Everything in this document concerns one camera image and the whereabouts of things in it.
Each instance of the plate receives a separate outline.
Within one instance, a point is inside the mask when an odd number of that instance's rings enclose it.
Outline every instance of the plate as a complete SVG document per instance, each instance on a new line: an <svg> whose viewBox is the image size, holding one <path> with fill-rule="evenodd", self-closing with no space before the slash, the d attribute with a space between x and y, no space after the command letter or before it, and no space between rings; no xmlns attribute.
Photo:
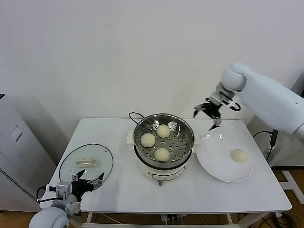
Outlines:
<svg viewBox="0 0 304 228"><path fill-rule="evenodd" d="M72 151L62 162L59 170L61 181L72 181L72 175L85 170L82 179L93 180L104 172L104 181L109 176L113 167L111 152L99 144L87 144Z"/></svg>
<svg viewBox="0 0 304 228"><path fill-rule="evenodd" d="M235 149L246 151L242 145L223 134L206 135L197 146L197 158L202 167L213 177L225 182L241 182L250 177L253 162L247 152L248 159L244 163L236 162L231 157Z"/></svg>

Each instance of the black cable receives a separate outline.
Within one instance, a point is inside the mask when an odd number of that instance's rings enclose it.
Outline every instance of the black cable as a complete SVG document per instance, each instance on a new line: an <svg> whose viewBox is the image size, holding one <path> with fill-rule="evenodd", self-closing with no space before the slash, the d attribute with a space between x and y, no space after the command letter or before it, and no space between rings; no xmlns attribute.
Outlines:
<svg viewBox="0 0 304 228"><path fill-rule="evenodd" d="M279 219L276 217L275 214L271 217L272 223L274 224L275 228L284 228L286 226L288 228L296 228L295 222L289 215L282 213L282 218L286 221L286 224L284 224L283 227L281 226L283 224L279 222Z"/></svg>
<svg viewBox="0 0 304 228"><path fill-rule="evenodd" d="M170 224L169 225L171 225L172 224L172 214L168 214L167 216L170 219Z"/></svg>
<svg viewBox="0 0 304 228"><path fill-rule="evenodd" d="M140 117L144 118L144 116L143 116L142 114L140 114L140 113L137 113L137 112L130 112L130 113L129 113L129 118L130 118L134 123L136 123L136 124L138 124L138 123L131 117L131 114L137 114L137 115L139 115Z"/></svg>
<svg viewBox="0 0 304 228"><path fill-rule="evenodd" d="M63 200L62 197L56 197L56 198L49 198L49 199L43 199L43 200L37 200L38 203L43 203L51 200Z"/></svg>
<svg viewBox="0 0 304 228"><path fill-rule="evenodd" d="M268 155L267 155L266 161L268 160L268 158L269 158L269 156L270 156L270 153L271 153L273 147L274 147L274 146L270 146L270 150L269 150L269 153L268 153Z"/></svg>
<svg viewBox="0 0 304 228"><path fill-rule="evenodd" d="M177 225L177 214L173 214L174 218L175 218L175 223Z"/></svg>
<svg viewBox="0 0 304 228"><path fill-rule="evenodd" d="M260 133L268 133L268 134L271 134L272 132L271 131L260 131L260 132L257 132L255 133L252 138L254 138L256 135L260 134Z"/></svg>
<svg viewBox="0 0 304 228"><path fill-rule="evenodd" d="M46 190L46 189L47 189L47 186L46 186L46 185L43 185L43 186L41 186L41 187L39 187L39 188L37 189L37 192L36 192L36 199L37 199L37 200L38 200L38 198L39 198L39 191L40 191L41 189Z"/></svg>
<svg viewBox="0 0 304 228"><path fill-rule="evenodd" d="M234 104L237 105L238 108L231 106L230 109L233 110L233 111L236 111L236 112L240 111L241 106L237 102L235 102Z"/></svg>

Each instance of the pot handle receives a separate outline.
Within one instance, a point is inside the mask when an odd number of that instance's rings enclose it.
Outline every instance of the pot handle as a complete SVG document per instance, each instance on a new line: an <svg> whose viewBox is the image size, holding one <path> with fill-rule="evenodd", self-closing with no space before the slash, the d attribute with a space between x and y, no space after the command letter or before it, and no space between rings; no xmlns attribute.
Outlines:
<svg viewBox="0 0 304 228"><path fill-rule="evenodd" d="M192 153L196 153L197 152L197 146L200 145L200 137L197 134L194 134L194 146L192 148Z"/></svg>
<svg viewBox="0 0 304 228"><path fill-rule="evenodd" d="M136 122L132 117L131 117L131 114L136 114L136 115L139 115L140 117L144 118L144 116L140 113L137 113L137 112L130 112L129 113L129 118L136 124L138 124L138 122Z"/></svg>
<svg viewBox="0 0 304 228"><path fill-rule="evenodd" d="M132 151L134 150L134 140L133 140L133 131L128 132L128 137L127 137L127 145L129 145L129 150Z"/></svg>

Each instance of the floor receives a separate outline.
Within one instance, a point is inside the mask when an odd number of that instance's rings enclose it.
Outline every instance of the floor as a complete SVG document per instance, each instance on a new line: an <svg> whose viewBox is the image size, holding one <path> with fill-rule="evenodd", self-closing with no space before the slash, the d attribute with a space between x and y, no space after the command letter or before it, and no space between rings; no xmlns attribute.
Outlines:
<svg viewBox="0 0 304 228"><path fill-rule="evenodd" d="M304 192L304 170L292 170L290 171L292 176L294 177L295 181L299 185L300 189ZM274 171L277 179L279 181L285 181L282 173L280 171ZM298 200L296 199L295 195L292 191L286 191L286 194L292 203L292 209L290 212L295 213L299 216L304 217L304 205L301 205ZM160 215L156 214L107 214L108 216L111 216L112 218L122 222L123 224L165 224L161 221ZM304 219L301 219L295 215L289 214L294 222L296 223L296 226L298 228L304 228ZM0 213L0 227L4 228L28 228L29 222L31 218L34 216L34 213L27 213L27 212L10 212L5 211ZM83 221L86 220L87 213L82 214ZM202 214L202 219L207 224L227 224L227 219L225 215L215 215L215 214ZM234 223L237 224L238 222L238 214L232 215L232 220ZM182 221L186 225L199 225L204 224L204 222L201 220L199 215L190 214L187 216L184 216L182 218ZM92 219L92 222L96 223L114 223L112 220L104 216L103 214L95 214L95 216ZM263 221L259 221L255 224L255 228L269 228L270 226L272 228L275 228L273 225L271 219L266 224L264 223L261 227L260 224Z"/></svg>

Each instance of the table leg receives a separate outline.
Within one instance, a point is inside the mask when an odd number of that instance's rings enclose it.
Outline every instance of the table leg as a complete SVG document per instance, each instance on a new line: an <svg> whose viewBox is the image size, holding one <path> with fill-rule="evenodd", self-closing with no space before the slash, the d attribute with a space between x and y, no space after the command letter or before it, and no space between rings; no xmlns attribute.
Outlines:
<svg viewBox="0 0 304 228"><path fill-rule="evenodd" d="M227 213L226 216L227 216L228 223L232 225L233 221L232 221L232 218L231 218L231 214Z"/></svg>
<svg viewBox="0 0 304 228"><path fill-rule="evenodd" d="M243 219L241 219L238 223L241 228L247 228L251 225L255 224L260 219L264 218L266 215L268 215L269 212L264 213L251 213L249 215L246 215Z"/></svg>

